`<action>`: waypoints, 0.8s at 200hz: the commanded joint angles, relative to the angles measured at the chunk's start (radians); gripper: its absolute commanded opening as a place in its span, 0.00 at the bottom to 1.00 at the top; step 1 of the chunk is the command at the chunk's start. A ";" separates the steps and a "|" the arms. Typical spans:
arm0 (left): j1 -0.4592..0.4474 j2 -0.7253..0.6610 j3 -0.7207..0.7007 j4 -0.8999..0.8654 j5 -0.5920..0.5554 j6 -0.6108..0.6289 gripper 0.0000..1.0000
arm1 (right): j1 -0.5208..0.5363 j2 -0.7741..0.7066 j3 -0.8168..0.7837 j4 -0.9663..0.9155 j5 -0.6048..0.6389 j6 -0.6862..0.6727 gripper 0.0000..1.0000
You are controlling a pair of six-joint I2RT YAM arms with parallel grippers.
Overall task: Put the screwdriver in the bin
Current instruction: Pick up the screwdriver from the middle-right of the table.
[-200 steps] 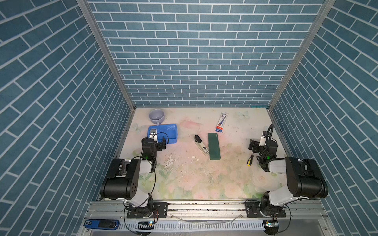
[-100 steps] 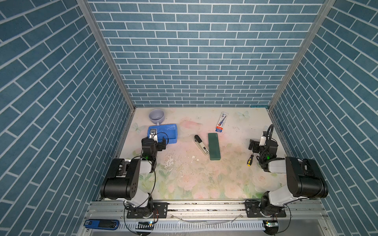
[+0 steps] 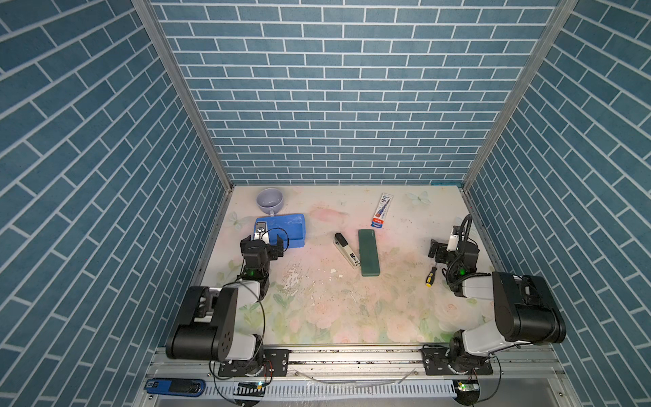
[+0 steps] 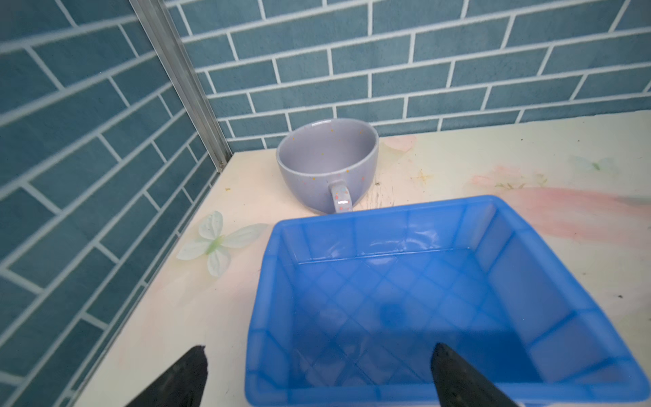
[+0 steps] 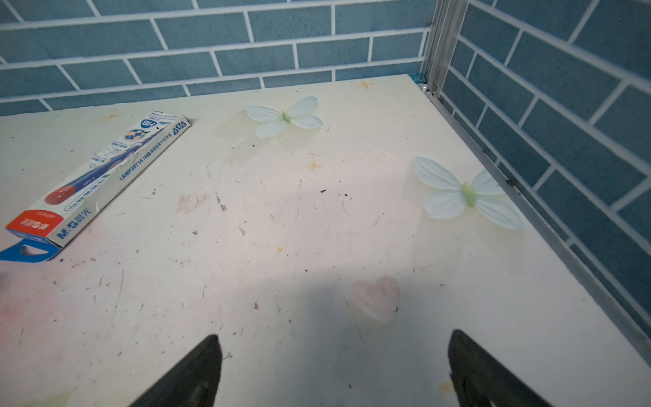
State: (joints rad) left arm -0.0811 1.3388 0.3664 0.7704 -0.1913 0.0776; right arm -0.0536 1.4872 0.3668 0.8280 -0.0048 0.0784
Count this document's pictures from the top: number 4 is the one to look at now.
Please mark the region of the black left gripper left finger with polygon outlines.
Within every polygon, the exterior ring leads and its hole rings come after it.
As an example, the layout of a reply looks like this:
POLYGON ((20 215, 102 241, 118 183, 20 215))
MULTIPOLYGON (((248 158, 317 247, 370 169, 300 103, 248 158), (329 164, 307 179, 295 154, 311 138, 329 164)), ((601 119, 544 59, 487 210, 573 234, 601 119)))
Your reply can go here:
POLYGON ((189 349, 127 406, 200 406, 208 378, 204 350, 202 345, 189 349))

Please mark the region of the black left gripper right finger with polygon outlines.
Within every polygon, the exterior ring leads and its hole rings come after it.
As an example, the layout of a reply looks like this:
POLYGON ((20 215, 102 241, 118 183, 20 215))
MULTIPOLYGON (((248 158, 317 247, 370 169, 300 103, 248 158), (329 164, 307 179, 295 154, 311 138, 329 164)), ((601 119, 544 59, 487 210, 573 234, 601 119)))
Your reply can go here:
POLYGON ((509 396, 447 344, 436 344, 431 372, 442 407, 517 407, 509 396))

